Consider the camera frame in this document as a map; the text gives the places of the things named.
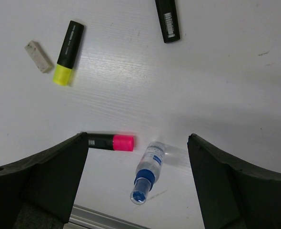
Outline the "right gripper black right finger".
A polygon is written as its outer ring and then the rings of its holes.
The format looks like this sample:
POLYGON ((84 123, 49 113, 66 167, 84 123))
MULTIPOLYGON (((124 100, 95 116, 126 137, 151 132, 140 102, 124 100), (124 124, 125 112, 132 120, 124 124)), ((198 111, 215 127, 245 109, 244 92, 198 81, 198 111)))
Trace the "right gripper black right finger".
POLYGON ((188 139, 207 229, 281 229, 281 173, 235 157, 196 134, 188 139))

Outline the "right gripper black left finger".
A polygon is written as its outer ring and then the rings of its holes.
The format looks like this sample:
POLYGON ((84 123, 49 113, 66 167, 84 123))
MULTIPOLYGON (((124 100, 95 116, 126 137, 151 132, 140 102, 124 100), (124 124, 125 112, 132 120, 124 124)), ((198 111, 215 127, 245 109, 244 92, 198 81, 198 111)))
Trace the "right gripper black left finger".
POLYGON ((61 229, 69 222, 88 154, 79 133, 0 166, 0 229, 61 229))

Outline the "clear glue bottle blue cap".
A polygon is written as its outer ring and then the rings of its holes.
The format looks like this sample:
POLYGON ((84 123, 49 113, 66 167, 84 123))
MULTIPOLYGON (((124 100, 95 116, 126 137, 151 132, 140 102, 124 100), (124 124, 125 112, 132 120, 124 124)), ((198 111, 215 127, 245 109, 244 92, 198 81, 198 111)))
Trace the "clear glue bottle blue cap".
POLYGON ((134 189, 130 194, 131 201, 136 205, 146 202, 153 185, 161 174, 166 146, 161 142, 151 142, 145 150, 137 168, 134 189))

